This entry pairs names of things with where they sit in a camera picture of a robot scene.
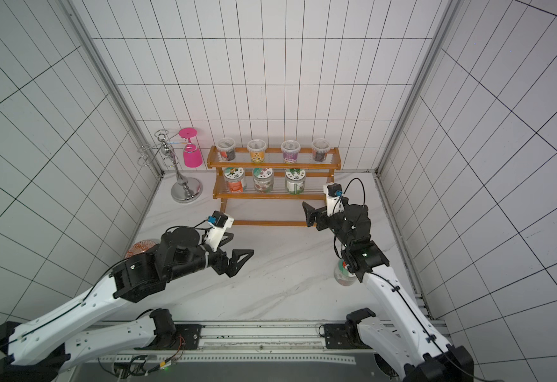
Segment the jar with flower lid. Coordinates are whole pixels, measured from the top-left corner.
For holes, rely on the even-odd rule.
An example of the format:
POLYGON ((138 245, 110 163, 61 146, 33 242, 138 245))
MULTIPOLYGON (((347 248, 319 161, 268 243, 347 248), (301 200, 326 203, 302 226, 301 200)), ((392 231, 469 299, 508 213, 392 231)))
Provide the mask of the jar with flower lid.
POLYGON ((224 180, 231 194, 241 194, 246 190, 246 171, 242 167, 224 168, 224 180))

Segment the jar with pink floral lid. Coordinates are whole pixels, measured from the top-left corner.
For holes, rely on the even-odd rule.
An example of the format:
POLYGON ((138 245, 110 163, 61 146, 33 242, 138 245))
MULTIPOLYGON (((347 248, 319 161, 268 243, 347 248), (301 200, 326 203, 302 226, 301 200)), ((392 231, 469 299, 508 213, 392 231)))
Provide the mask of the jar with pink floral lid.
POLYGON ((254 188, 260 193, 269 193, 275 183, 274 170, 269 167, 258 167, 252 170, 254 188))

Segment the clear cup with dark seeds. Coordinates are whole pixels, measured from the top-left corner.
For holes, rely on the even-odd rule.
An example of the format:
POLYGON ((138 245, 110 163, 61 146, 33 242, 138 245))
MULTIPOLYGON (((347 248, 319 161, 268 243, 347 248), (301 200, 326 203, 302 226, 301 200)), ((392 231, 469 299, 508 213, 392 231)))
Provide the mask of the clear cup with dark seeds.
POLYGON ((217 144, 216 149, 221 162, 235 161, 236 156, 236 142, 233 138, 221 138, 217 144))

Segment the jar with green tree lid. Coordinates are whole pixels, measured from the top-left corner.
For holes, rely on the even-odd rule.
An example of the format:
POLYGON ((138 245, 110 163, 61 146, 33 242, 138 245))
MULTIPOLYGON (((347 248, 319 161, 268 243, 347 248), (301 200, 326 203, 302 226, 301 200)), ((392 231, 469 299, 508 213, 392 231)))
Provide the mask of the jar with green tree lid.
POLYGON ((288 194, 299 195, 305 190, 306 172, 304 169, 286 169, 285 184, 288 194))

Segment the small clear seed cup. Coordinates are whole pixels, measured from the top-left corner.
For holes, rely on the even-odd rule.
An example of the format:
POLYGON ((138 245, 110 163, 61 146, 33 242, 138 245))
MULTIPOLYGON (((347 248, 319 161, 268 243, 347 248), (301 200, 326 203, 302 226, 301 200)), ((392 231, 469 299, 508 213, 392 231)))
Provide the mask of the small clear seed cup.
POLYGON ((331 145, 325 138, 315 138, 312 141, 312 155, 315 162, 324 162, 330 150, 331 145))

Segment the clear cup with yellow label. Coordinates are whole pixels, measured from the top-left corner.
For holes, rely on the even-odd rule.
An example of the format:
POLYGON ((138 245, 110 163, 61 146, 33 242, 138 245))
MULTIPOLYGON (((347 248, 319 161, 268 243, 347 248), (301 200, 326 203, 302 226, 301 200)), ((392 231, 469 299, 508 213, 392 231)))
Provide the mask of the clear cup with yellow label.
POLYGON ((248 142, 246 148, 250 154, 251 162, 264 163, 267 151, 267 143, 262 139, 253 139, 248 142))

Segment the clear cup with purple label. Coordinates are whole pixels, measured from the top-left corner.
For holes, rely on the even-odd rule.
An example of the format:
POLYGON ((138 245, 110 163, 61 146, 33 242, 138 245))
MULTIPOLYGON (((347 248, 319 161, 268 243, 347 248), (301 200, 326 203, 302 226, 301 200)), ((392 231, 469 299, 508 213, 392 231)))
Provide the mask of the clear cup with purple label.
POLYGON ((286 140, 281 144, 281 151, 283 162, 287 164, 294 164, 297 162, 301 145, 295 140, 286 140))

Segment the jar with red strawberry lid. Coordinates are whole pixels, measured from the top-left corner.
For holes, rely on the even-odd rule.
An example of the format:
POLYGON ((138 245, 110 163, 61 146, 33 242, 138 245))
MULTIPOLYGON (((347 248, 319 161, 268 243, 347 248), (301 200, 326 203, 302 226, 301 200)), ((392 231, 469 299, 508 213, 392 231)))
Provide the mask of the jar with red strawberry lid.
POLYGON ((337 262, 333 272, 334 279, 343 287, 352 286, 358 281, 356 275, 350 273, 347 264, 344 260, 340 259, 337 262))

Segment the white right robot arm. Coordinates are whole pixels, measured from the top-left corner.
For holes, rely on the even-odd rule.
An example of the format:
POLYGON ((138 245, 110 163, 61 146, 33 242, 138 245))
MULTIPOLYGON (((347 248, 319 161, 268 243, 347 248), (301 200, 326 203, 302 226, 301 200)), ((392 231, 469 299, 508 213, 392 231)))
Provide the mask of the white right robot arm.
POLYGON ((383 327, 369 308, 349 314, 348 336, 371 348, 384 372, 402 381, 471 381, 474 360, 468 350, 452 345, 404 291, 388 258, 371 237, 372 222, 365 205, 329 202, 315 209, 302 205, 307 226, 329 229, 340 242, 340 257, 378 300, 394 330, 383 327))

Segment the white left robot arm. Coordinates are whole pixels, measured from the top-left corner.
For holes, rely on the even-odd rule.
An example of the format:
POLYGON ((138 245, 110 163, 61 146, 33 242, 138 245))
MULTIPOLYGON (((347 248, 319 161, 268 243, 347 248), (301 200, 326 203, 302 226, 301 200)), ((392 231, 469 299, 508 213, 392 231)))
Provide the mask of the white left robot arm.
POLYGON ((0 381, 52 381, 67 369, 110 353, 181 345, 183 337, 167 309, 103 329, 92 325, 196 272, 211 268, 218 275, 237 275, 254 250, 235 249, 228 255, 222 246, 233 237, 218 227, 201 233, 176 226, 159 244, 119 262, 70 302, 26 323, 0 325, 0 381))

